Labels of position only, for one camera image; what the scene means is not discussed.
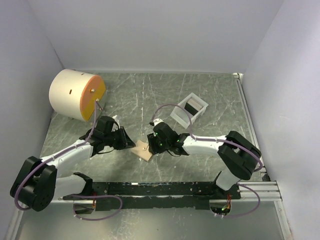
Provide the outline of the beige leather card holder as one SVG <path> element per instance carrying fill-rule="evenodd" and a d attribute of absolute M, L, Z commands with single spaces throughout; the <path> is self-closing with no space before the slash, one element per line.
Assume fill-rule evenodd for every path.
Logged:
<path fill-rule="evenodd" d="M 149 144 L 138 140 L 135 143 L 135 147 L 131 149 L 131 152 L 139 157 L 139 159 L 148 162 L 153 154 L 149 151 Z"/>

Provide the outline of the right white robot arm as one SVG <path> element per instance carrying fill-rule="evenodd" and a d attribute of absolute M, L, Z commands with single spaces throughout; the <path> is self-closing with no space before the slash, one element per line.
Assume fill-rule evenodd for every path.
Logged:
<path fill-rule="evenodd" d="M 218 174 L 212 193 L 218 199 L 229 194 L 240 180 L 250 180 L 262 167 L 261 151 L 237 131 L 227 135 L 204 137 L 190 133 L 178 134 L 167 123 L 156 119 L 150 123 L 153 133 L 147 135 L 152 155 L 168 152 L 175 156 L 217 155 L 226 166 Z"/>

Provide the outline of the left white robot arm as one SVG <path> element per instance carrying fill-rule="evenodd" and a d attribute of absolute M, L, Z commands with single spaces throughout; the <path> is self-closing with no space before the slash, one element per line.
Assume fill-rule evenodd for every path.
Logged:
<path fill-rule="evenodd" d="M 94 192 L 93 180 L 72 168 L 95 155 L 104 154 L 105 147 L 125 150 L 135 147 L 119 116 L 101 116 L 95 127 L 70 146 L 43 158 L 28 157 L 10 189 L 20 210 L 44 210 L 52 200 L 76 194 L 89 199 Z"/>

